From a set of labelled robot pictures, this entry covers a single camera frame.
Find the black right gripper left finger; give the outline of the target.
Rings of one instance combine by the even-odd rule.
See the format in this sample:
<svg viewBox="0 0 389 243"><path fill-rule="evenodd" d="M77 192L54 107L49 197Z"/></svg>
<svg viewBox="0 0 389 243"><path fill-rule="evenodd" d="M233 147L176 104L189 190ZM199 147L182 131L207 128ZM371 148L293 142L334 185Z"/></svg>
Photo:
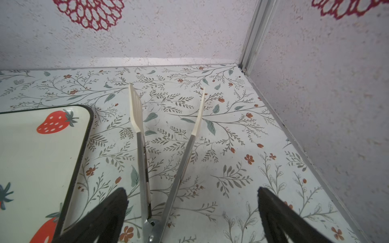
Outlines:
<svg viewBox="0 0 389 243"><path fill-rule="evenodd" d="M54 237L54 243L116 243L124 223L128 199L117 188L70 230Z"/></svg>

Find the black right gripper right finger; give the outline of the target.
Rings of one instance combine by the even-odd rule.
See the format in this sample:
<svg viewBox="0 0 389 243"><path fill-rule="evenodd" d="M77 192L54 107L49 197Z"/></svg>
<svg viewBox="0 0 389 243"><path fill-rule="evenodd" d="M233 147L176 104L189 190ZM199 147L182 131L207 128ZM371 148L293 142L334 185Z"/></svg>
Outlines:
<svg viewBox="0 0 389 243"><path fill-rule="evenodd" d="M330 240L310 226L269 189L257 191L258 210L264 235L269 243L329 243Z"/></svg>

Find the white metal serving tongs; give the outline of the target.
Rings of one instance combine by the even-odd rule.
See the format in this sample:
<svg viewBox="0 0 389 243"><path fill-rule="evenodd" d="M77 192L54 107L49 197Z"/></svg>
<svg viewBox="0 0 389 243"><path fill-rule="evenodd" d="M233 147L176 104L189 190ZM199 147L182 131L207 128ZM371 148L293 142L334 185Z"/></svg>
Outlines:
<svg viewBox="0 0 389 243"><path fill-rule="evenodd" d="M176 176L170 188L170 193L165 203L164 210L159 219L154 218L152 216L151 190L149 173L147 168L147 154L145 145L145 130L143 126L142 103L135 88L131 84L128 85L128 89L130 103L130 120L134 132L136 133L137 139L137 162L141 202L142 240L145 243L160 243L163 239L165 229L167 227L168 220L170 218L171 211L173 209L174 202L179 191L179 187L184 179L184 175L191 158L193 146L200 131L206 93L202 93L199 112L194 128L186 144L185 151L183 153L182 159L177 169Z"/></svg>

